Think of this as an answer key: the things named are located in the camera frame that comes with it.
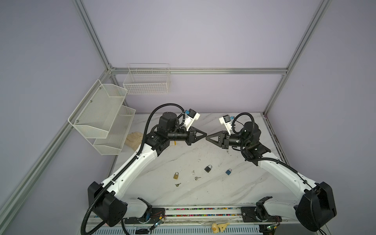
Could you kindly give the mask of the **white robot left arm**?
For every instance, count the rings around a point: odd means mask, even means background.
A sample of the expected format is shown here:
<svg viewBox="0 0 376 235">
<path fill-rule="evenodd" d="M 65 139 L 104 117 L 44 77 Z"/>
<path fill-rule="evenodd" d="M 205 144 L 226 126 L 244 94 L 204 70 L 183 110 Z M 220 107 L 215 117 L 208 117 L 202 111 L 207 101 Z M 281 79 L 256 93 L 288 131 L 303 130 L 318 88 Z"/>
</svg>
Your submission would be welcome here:
<svg viewBox="0 0 376 235">
<path fill-rule="evenodd" d="M 146 223 L 151 218 L 152 205 L 143 198 L 125 199 L 127 189 L 138 175 L 170 146 L 172 141 L 184 141 L 188 146 L 206 137 L 206 133 L 193 127 L 200 114 L 193 109 L 165 112 L 159 123 L 148 131 L 153 115 L 169 104 L 155 108 L 146 121 L 143 139 L 135 153 L 111 176 L 102 183 L 93 182 L 88 187 L 89 207 L 86 211 L 80 233 L 91 235 L 103 225 L 113 227 L 125 218 L 137 218 Z"/>
</svg>

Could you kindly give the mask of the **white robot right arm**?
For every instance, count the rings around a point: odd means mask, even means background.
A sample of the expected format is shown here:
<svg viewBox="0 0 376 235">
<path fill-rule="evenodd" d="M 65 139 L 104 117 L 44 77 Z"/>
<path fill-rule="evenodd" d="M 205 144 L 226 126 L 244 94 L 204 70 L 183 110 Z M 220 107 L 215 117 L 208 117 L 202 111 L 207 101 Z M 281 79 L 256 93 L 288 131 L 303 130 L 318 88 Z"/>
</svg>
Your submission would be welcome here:
<svg viewBox="0 0 376 235">
<path fill-rule="evenodd" d="M 225 115 L 219 121 L 226 129 L 208 135 L 207 141 L 222 149 L 235 149 L 245 161 L 269 172 L 295 195 L 294 200 L 286 201 L 272 196 L 260 199 L 255 208 L 256 220 L 286 217 L 323 235 L 323 226 L 337 215 L 331 186 L 303 176 L 264 146 L 260 142 L 261 130 L 250 113 Z"/>
</svg>

